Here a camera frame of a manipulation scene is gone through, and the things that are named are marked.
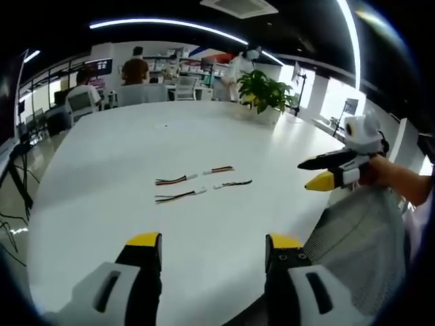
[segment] green leaves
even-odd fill
[[[288,95],[292,89],[285,83],[279,83],[259,70],[244,74],[237,80],[241,87],[239,93],[242,96],[255,95],[254,105],[260,114],[270,105],[285,111],[285,104],[292,104],[292,96]]]

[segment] human hand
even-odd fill
[[[368,163],[369,167],[363,172],[358,183],[360,185],[389,187],[392,175],[396,171],[396,165],[380,155],[371,158]]]

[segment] potted plant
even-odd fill
[[[285,111],[285,105],[292,104],[289,95],[292,88],[267,77],[259,70],[244,74],[237,82],[241,85],[239,93],[242,103],[249,105],[257,122],[275,124]]]

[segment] floor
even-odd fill
[[[43,177],[54,152],[58,149],[66,135],[67,132],[62,132],[55,137],[46,138],[34,146],[27,154],[27,168],[38,180]],[[15,165],[22,166],[21,158],[18,158],[15,161]],[[18,169],[18,172],[22,177],[23,171]],[[38,181],[29,173],[27,175],[27,190],[32,198],[35,197],[38,185]],[[19,218],[12,219],[5,217],[6,215],[24,218],[24,221]],[[9,230],[0,228],[0,243],[15,258],[25,264],[27,260],[27,232],[29,230],[26,224],[27,219],[22,198],[10,175],[5,177],[5,180],[0,187],[0,223],[3,222],[9,223]],[[7,234],[8,232],[15,240],[18,252],[12,245],[10,237]],[[3,249],[0,250],[2,250],[2,255],[10,267],[12,276],[16,280],[17,287],[22,291],[22,294],[30,300],[31,296],[26,268],[8,255]]]

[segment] white flower pot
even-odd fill
[[[257,113],[256,107],[252,107],[252,109],[249,110],[250,119],[258,124],[274,126],[275,124],[277,124],[280,116],[281,112],[272,107],[267,107],[267,109],[265,109],[260,114]]]

